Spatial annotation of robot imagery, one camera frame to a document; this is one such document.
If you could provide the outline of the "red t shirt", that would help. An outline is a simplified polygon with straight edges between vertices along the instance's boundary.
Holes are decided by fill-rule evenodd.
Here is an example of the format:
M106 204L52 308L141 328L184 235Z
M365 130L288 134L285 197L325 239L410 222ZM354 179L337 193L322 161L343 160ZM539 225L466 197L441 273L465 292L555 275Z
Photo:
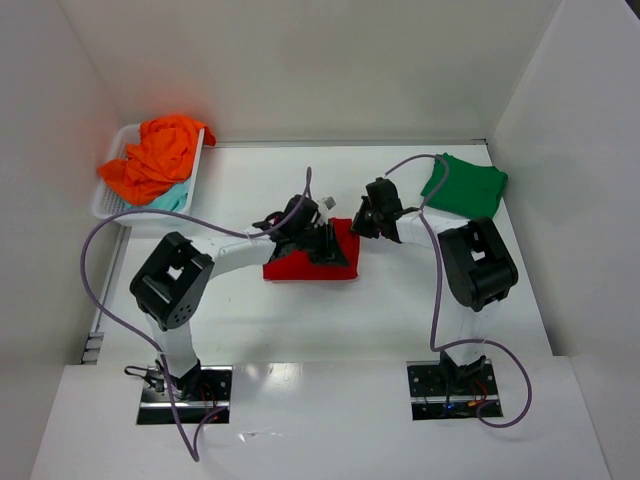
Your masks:
M332 217L331 222L348 266L315 265L307 253L294 252L286 258L264 265L263 279L272 282L355 280L358 277L360 237L351 231L351 219Z

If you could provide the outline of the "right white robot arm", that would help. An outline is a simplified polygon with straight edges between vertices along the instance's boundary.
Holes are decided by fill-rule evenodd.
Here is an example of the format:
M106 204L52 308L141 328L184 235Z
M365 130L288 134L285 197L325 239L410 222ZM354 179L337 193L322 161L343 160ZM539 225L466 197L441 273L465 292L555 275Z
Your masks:
M482 344L489 322L519 279L493 220L454 220L405 208L394 183L379 177L366 185L351 230L365 238L383 237L433 250L436 294L449 291L463 308L453 345L435 349L441 376L452 389L473 382L486 362Z

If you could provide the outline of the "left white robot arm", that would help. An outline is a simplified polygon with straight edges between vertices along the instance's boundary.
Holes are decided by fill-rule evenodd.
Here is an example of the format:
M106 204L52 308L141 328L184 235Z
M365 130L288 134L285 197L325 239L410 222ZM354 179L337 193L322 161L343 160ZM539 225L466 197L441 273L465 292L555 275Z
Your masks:
M183 398L204 383L201 362L193 347L189 321L210 280L241 268L264 266L294 253L311 263L347 267L328 212L331 197L314 201L292 197L283 212L274 212L238 238L215 238L199 250L179 232L163 237L130 284L138 307L159 346L158 366L168 373Z

